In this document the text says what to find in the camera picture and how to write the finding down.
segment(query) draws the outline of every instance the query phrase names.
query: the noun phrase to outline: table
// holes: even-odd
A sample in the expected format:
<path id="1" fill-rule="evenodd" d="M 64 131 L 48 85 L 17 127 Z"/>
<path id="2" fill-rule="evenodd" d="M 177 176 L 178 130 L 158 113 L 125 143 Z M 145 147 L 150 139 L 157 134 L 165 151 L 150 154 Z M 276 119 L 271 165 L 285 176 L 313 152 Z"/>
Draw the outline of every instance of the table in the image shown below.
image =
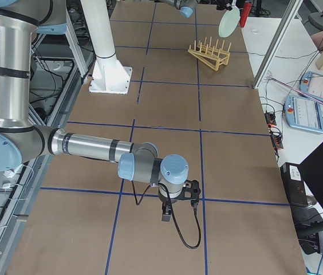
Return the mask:
<path id="1" fill-rule="evenodd" d="M 254 74 L 256 74 L 263 59 L 263 56 L 259 56 L 257 53 L 264 54 L 266 52 L 279 21 L 280 19 L 275 18 L 248 18 L 246 27 L 242 29 Z M 300 57 L 315 51 L 316 47 L 314 43 L 312 43 L 312 40 L 304 26 L 300 20 L 294 19 L 279 47 L 277 56 Z M 315 54 L 313 53 L 300 59 L 284 59 L 276 57 L 271 64 L 269 71 L 273 77 L 285 83 L 297 80 L 301 77 L 302 70 L 314 55 Z M 318 57 L 319 55 L 316 56 L 307 70 L 323 74 L 323 71 L 318 70 L 315 65 L 315 61 Z M 260 96 L 265 97 L 266 90 L 267 97 L 279 103 L 283 103 L 289 93 L 288 89 L 273 81 L 270 81 L 269 83 L 262 82 L 259 85 Z M 273 101 L 270 101 L 269 104 L 271 104 L 276 111 L 282 109 L 279 104 Z M 283 131 L 284 146 L 284 149 L 279 151 L 279 167 L 285 162 L 301 163 L 321 142 L 323 142 L 323 134 L 310 133 L 290 128 L 286 123 L 285 118 L 281 123 L 281 114 L 277 115 L 276 121 L 278 122 L 278 127 Z M 311 194 L 308 188 L 306 188 L 306 191 L 307 194 Z M 318 206 L 318 211 L 321 213 L 323 212 L 323 209 Z M 310 271 L 316 272 L 320 255 L 316 254 L 309 257 L 304 255 L 304 259 L 306 266 Z"/>

